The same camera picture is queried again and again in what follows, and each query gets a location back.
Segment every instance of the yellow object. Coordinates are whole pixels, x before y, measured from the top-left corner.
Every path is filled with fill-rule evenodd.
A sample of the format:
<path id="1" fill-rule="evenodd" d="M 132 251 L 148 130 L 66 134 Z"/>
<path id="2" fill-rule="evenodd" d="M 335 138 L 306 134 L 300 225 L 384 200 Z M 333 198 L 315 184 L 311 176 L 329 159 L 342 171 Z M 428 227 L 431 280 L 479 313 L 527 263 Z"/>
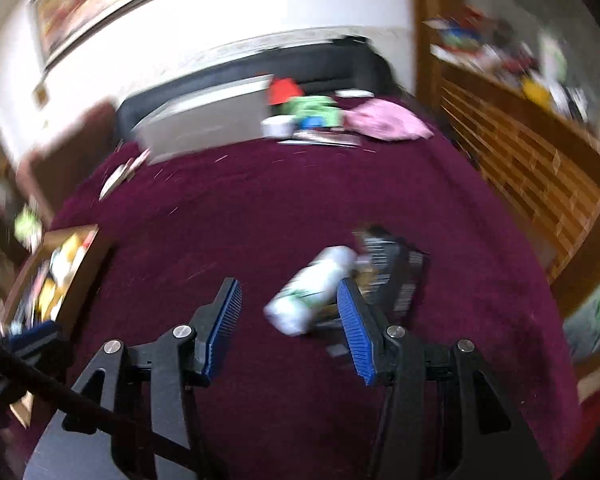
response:
<path id="1" fill-rule="evenodd" d="M 47 320 L 51 319 L 51 313 L 53 312 L 53 309 L 63 299 L 64 299 L 64 292 L 62 291 L 62 289 L 59 286 L 57 286 L 56 293 L 54 294 L 54 298 L 51 300 L 51 303 L 49 303 L 47 310 L 45 310 L 45 312 L 42 314 L 40 319 L 42 321 L 47 321 Z"/>
<path id="2" fill-rule="evenodd" d="M 551 92 L 528 77 L 522 79 L 522 93 L 531 102 L 536 103 L 545 110 L 552 109 Z"/>
<path id="3" fill-rule="evenodd" d="M 78 249 L 82 245 L 82 239 L 77 235 L 73 234 L 71 238 L 69 238 L 64 244 L 62 244 L 62 249 L 60 249 L 60 253 L 64 256 L 69 263 L 71 263 L 75 258 L 75 253 L 78 252 Z"/>
<path id="4" fill-rule="evenodd" d="M 38 309 L 40 310 L 40 319 L 45 319 L 48 312 L 51 312 L 51 304 L 53 303 L 56 294 L 56 283 L 54 280 L 47 278 L 42 286 L 40 295 L 38 296 Z"/>

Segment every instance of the maroon carpet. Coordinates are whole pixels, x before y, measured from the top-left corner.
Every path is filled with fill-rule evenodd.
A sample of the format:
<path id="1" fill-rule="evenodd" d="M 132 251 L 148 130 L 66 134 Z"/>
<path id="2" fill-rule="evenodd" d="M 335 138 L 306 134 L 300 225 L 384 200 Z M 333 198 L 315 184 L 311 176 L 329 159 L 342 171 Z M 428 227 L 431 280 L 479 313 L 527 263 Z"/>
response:
<path id="1" fill-rule="evenodd" d="M 410 328 L 428 342 L 474 341 L 563 470 L 579 409 L 555 303 L 499 199 L 442 136 L 352 150 L 245 142 L 141 168 L 99 203 L 106 178 L 137 153 L 131 144 L 113 155 L 55 222 L 98 223 L 117 240 L 76 334 L 70 382 L 106 340 L 156 339 L 232 276 L 242 317 L 221 377 L 198 395 L 232 478 L 361 478 L 382 391 L 319 341 L 278 333 L 262 307 L 322 248 L 379 222 L 431 255 Z"/>

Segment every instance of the green cloth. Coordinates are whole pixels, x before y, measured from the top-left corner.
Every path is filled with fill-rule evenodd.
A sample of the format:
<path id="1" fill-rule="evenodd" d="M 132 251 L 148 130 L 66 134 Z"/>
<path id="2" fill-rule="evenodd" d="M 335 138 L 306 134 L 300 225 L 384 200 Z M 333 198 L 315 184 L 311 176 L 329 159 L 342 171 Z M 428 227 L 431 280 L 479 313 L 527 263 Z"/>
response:
<path id="1" fill-rule="evenodd" d="M 327 128 L 342 126 L 342 112 L 336 107 L 336 101 L 324 95 L 293 97 L 283 104 L 283 110 L 285 115 L 296 116 L 297 121 L 322 117 Z"/>

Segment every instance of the white cylindrical container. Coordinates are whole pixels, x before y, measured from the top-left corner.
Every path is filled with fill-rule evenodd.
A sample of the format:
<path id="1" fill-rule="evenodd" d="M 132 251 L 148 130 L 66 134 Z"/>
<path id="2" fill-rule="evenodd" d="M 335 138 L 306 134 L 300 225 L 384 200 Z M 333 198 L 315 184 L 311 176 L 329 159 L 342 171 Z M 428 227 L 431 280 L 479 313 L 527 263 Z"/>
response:
<path id="1" fill-rule="evenodd" d="M 262 136 L 271 139 L 290 139 L 296 130 L 296 117 L 275 115 L 262 121 Z"/>
<path id="2" fill-rule="evenodd" d="M 286 335 L 307 333 L 320 311 L 333 303 L 338 283 L 350 275 L 357 257 L 347 246 L 327 247 L 276 294 L 265 316 Z"/>

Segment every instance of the white wall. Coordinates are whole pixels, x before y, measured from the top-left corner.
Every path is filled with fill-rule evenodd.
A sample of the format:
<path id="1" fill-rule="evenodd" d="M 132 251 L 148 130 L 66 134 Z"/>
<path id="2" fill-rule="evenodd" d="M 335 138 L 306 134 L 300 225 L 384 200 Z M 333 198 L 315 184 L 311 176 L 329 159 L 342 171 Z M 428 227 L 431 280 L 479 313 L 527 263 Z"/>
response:
<path id="1" fill-rule="evenodd" d="M 30 0 L 0 32 L 0 136 L 13 160 L 97 99 L 125 96 L 134 81 L 169 75 L 192 52 L 277 32 L 356 25 L 413 31 L 411 0 L 152 0 L 78 46 L 49 73 L 50 104 L 32 91 L 42 78 Z M 413 40 L 393 48 L 398 81 L 413 88 Z M 52 127 L 43 128 L 48 121 Z"/>

